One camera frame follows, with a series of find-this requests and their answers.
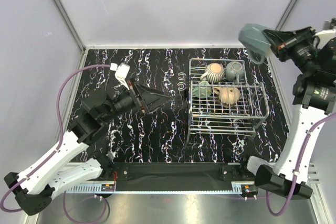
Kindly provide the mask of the teal faceted ceramic mug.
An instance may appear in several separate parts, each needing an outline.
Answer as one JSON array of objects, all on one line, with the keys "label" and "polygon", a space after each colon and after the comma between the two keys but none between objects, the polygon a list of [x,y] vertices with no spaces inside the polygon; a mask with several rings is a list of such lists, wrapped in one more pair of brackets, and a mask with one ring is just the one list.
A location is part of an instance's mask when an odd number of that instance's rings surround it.
[{"label": "teal faceted ceramic mug", "polygon": [[270,50],[270,42],[263,34],[269,29],[259,24],[245,24],[239,32],[238,40],[246,48],[248,56],[256,65],[262,64]]}]

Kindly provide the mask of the grey-blue speckled ceramic mug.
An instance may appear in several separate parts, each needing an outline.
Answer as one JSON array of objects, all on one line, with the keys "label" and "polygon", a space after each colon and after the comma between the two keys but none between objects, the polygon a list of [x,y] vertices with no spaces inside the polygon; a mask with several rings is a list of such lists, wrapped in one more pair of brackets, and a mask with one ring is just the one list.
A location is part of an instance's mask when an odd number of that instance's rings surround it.
[{"label": "grey-blue speckled ceramic mug", "polygon": [[245,76],[244,66],[239,61],[231,61],[225,68],[226,79],[238,85]]}]

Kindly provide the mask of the mint green cup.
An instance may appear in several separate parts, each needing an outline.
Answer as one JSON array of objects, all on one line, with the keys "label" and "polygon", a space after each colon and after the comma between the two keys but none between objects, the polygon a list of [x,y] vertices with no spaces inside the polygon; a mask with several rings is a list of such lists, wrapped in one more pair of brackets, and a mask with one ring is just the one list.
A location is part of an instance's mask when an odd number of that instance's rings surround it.
[{"label": "mint green cup", "polygon": [[199,99],[206,99],[212,94],[212,87],[207,81],[201,81],[192,87],[192,96]]}]

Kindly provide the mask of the white ribbed ceramic mug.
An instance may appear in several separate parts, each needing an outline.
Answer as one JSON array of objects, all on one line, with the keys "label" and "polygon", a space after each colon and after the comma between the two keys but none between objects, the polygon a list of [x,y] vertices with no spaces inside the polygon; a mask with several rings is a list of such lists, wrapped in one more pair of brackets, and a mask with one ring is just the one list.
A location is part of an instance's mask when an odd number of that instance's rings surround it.
[{"label": "white ribbed ceramic mug", "polygon": [[211,63],[206,68],[204,73],[201,75],[201,81],[207,81],[209,83],[219,83],[225,77],[225,69],[219,63]]}]

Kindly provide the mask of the tan glazed ceramic mug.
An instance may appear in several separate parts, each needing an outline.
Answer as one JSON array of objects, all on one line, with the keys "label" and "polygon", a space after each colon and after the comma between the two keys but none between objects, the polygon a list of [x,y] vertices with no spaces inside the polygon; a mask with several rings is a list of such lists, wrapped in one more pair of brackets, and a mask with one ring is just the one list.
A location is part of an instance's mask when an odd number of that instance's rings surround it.
[{"label": "tan glazed ceramic mug", "polygon": [[240,99],[240,91],[235,87],[213,87],[213,91],[225,108],[235,106]]}]

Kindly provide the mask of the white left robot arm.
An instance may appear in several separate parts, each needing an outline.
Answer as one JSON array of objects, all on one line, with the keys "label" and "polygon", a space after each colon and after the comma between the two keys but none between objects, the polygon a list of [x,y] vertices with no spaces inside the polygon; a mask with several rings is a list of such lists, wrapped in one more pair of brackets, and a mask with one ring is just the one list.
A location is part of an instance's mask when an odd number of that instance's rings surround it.
[{"label": "white left robot arm", "polygon": [[69,188],[87,180],[112,177],[114,165],[107,154],[96,153],[84,164],[60,172],[68,162],[89,146],[104,138],[111,120],[126,112],[150,114],[162,107],[170,97],[162,91],[127,80],[118,95],[94,90],[83,100],[80,114],[58,141],[36,163],[20,173],[8,173],[4,181],[20,210],[33,216],[44,210],[53,199]]}]

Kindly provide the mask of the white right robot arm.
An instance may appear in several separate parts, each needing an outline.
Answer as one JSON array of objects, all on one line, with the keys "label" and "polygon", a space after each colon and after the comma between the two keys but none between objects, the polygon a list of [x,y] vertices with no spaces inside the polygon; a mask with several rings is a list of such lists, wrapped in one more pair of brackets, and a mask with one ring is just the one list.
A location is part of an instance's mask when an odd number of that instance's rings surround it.
[{"label": "white right robot arm", "polygon": [[300,70],[293,86],[293,117],[279,159],[272,165],[251,156],[238,167],[243,180],[287,199],[308,199],[308,167],[319,133],[335,105],[335,30],[316,32],[312,27],[294,31],[272,30],[246,24],[239,41],[250,58],[270,55],[291,60]]}]

